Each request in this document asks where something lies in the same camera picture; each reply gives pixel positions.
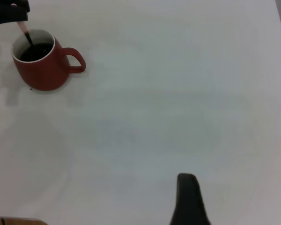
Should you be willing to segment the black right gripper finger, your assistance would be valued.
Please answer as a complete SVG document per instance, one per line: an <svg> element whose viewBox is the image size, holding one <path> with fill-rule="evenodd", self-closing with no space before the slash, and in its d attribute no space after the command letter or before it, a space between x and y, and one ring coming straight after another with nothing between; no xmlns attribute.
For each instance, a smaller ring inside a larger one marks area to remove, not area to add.
<svg viewBox="0 0 281 225"><path fill-rule="evenodd" d="M0 0L0 24L27 21L28 12L11 5L11 1Z"/></svg>
<svg viewBox="0 0 281 225"><path fill-rule="evenodd" d="M30 11L30 4L28 0L12 0L11 5L24 9L26 12Z"/></svg>
<svg viewBox="0 0 281 225"><path fill-rule="evenodd" d="M177 176L176 204L171 225L209 225L199 182L193 174Z"/></svg>

